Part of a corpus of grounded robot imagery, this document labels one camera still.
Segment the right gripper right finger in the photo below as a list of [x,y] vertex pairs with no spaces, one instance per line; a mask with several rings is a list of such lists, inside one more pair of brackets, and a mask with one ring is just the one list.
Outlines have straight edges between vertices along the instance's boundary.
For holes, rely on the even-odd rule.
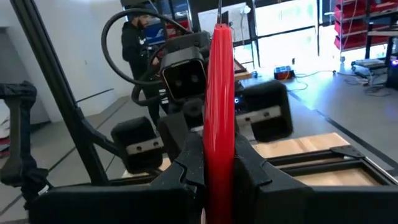
[[[398,180],[354,147],[263,158],[235,136],[234,224],[398,224]],[[355,168],[373,186],[307,185],[298,176]]]

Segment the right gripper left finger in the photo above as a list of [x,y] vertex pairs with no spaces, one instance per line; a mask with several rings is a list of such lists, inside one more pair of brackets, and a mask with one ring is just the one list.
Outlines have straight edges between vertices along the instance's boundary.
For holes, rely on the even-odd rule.
[[201,224],[203,142],[188,134],[176,160],[147,185],[58,187],[29,210],[30,224]]

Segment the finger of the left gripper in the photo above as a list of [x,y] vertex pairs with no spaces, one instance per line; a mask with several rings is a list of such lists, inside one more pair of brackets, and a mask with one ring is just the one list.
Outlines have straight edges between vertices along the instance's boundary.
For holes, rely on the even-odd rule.
[[185,139],[189,133],[185,117],[182,112],[161,117],[157,130],[162,139],[165,151],[173,162],[184,149]]
[[235,124],[235,130],[237,134],[240,134],[241,136],[245,137],[246,139],[249,139],[249,126],[246,124]]

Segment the red box cutter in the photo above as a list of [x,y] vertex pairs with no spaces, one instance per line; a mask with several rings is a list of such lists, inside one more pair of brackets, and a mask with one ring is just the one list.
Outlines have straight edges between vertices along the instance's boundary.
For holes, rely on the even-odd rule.
[[222,3],[218,0],[205,93],[206,224],[233,223],[234,55],[231,28],[222,23]]

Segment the blue orange floor device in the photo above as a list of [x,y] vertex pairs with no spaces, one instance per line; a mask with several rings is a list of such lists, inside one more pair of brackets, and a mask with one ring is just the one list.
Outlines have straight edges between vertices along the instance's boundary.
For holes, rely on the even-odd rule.
[[295,78],[295,71],[290,66],[281,66],[274,69],[274,78],[276,80],[288,80]]

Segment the person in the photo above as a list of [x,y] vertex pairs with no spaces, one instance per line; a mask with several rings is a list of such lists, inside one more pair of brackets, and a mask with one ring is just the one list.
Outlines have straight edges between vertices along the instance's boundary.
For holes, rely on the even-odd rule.
[[[151,56],[144,33],[144,29],[149,25],[150,20],[151,16],[147,14],[132,15],[122,26],[122,56],[124,61],[128,62],[135,80],[139,80],[146,73]],[[147,86],[142,90],[146,98],[160,95],[159,87],[156,86]],[[160,119],[160,103],[149,105],[148,111],[153,124],[157,126]]]

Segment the blue storage bins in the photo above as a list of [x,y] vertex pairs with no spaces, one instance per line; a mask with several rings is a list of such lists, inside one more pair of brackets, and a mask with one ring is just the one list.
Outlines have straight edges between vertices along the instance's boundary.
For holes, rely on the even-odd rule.
[[[148,0],[144,3],[148,9],[162,13],[170,19],[174,19],[187,30],[191,30],[190,16],[187,0]],[[170,24],[161,21],[159,18],[152,18],[145,34],[150,45],[162,44],[165,42],[165,36],[175,37],[180,34],[179,30]]]

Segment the white board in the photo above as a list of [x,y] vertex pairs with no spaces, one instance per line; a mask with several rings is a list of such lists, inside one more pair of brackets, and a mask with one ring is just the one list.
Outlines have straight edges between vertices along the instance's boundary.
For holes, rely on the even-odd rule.
[[[243,40],[250,39],[248,14],[251,12],[251,8],[245,3],[233,4],[230,6],[223,6],[221,9],[222,13],[228,13],[228,21],[224,24],[229,24],[233,30],[233,42],[242,42]],[[200,29],[207,31],[210,34],[213,33],[216,17],[218,10],[211,9],[198,13],[198,19],[200,23]]]

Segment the black floor equipment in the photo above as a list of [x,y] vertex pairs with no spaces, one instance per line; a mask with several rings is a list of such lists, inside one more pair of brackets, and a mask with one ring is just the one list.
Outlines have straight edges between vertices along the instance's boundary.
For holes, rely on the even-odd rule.
[[[398,91],[398,53],[391,55],[390,59],[362,59],[351,62],[351,69],[357,76],[366,79],[367,86],[373,89],[390,88]],[[382,75],[386,80],[375,83],[376,78]]]

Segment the red storage bin rack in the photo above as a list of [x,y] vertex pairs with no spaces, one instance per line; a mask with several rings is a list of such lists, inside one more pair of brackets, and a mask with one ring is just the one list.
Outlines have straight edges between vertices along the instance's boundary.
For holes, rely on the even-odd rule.
[[340,52],[374,44],[387,37],[368,37],[368,32],[392,27],[398,21],[398,0],[336,0],[333,15],[335,46]]

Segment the black clamp post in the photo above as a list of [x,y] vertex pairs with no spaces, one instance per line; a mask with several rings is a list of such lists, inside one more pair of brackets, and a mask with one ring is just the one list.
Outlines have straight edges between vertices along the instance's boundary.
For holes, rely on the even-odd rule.
[[36,98],[37,89],[28,81],[0,84],[0,99],[10,110],[10,154],[0,170],[0,182],[21,189],[26,210],[52,188],[47,180],[49,171],[39,168],[31,154],[30,111]]

